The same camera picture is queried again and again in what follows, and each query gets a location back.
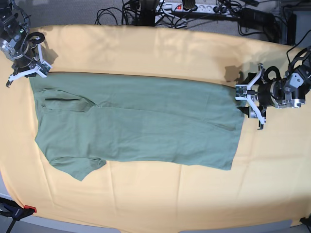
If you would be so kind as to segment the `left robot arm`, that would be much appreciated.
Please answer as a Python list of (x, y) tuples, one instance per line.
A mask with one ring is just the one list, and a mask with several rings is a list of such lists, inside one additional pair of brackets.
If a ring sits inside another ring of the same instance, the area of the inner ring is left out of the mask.
[(266, 123), (267, 107), (301, 107), (311, 90), (311, 48), (304, 48), (289, 62), (283, 78), (276, 66), (265, 69), (260, 64), (259, 71), (249, 73), (235, 89), (235, 99), (248, 103), (237, 109), (249, 118), (257, 118), (261, 124)]

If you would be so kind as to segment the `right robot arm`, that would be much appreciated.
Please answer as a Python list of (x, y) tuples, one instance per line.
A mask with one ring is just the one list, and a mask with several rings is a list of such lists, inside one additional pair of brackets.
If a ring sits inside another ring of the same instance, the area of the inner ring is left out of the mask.
[(0, 2), (0, 50), (13, 62), (13, 75), (34, 68), (38, 61), (30, 24), (29, 15), (14, 0)]

